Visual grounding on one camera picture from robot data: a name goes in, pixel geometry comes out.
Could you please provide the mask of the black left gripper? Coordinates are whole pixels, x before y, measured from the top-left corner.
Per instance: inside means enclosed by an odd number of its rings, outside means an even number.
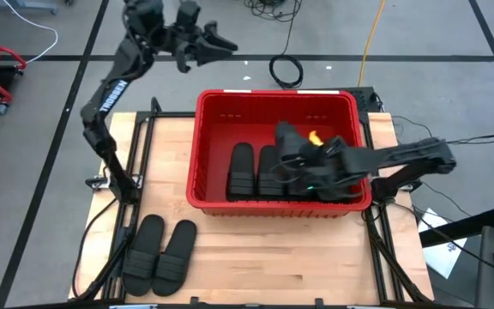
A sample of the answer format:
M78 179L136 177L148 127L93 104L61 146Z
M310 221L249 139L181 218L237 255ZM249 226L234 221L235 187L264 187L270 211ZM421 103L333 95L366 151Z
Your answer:
M188 73L191 67L188 61L195 61L198 66L229 58L238 46L218 34L217 21L210 21L204 26L205 40L212 44L203 44L202 30L198 26L174 26L174 57L178 70Z

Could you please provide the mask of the red plastic bin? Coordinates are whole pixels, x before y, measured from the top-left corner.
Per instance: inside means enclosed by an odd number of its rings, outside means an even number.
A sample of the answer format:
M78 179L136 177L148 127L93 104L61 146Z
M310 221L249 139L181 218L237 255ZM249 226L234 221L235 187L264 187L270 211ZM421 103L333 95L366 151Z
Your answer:
M309 201L237 201L226 198L233 147L250 144L256 153L274 143L275 126L293 124L301 136L342 136L361 147L358 106L347 91L206 90L197 99L186 198L206 215L336 218L371 204L368 179L351 186L355 198L344 203Z

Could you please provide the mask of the black vented box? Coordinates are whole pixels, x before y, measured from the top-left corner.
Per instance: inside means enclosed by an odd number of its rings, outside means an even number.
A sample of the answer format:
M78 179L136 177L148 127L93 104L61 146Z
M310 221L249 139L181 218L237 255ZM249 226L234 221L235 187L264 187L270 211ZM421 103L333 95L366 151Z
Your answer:
M359 112L380 112L377 93L373 87L348 88L346 91L356 100Z

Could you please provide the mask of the black desk beam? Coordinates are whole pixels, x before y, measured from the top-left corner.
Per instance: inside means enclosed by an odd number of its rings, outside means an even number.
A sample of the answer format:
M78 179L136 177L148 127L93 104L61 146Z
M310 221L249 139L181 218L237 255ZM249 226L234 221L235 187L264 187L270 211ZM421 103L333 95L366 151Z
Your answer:
M494 227L494 209L439 227L432 227L429 223L427 226L428 230L419 232L424 248L479 235L484 227Z

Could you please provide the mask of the white paper sheet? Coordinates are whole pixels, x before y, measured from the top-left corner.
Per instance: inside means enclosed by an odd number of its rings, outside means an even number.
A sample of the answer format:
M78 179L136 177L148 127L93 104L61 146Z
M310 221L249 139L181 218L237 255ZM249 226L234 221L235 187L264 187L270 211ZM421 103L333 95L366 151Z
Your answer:
M449 219L445 219L438 215L432 209L427 209L422 214L422 219L418 223L418 231L425 232L431 227L440 227L449 223ZM461 250L451 242L441 245L434 245L423 249L426 264L435 270L444 279L448 279L455 264L461 254Z

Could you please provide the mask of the silver mounting plate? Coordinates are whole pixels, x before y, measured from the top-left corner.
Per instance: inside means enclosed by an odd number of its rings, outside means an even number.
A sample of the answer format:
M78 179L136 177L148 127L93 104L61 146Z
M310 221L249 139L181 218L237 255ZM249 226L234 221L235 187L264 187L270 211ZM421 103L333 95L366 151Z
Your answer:
M134 174L132 179L138 188L142 188L143 177L141 175ZM111 181L103 175L96 175L93 178L89 178L85 180L86 186L91 188L93 191L108 189L110 183Z

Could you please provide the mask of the grey metal stand base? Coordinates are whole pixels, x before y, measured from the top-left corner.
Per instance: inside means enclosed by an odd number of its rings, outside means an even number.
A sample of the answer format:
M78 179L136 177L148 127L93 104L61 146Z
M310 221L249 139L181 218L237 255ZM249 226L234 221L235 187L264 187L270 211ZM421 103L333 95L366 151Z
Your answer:
M56 15L59 11L58 5L53 0L0 0L0 10L12 9L22 12L28 11L48 11Z

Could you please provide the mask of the black metal table frame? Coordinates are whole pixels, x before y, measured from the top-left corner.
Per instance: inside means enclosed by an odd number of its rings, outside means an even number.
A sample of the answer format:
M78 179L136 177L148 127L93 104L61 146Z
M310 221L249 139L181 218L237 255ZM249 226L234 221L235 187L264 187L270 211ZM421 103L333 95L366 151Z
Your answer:
M195 116L191 112L117 112L111 133L118 158L147 168L141 215L156 214L171 231L182 219L197 227L184 285L173 295L127 296L129 303L374 306L407 292L371 247L367 215L207 215L186 197Z

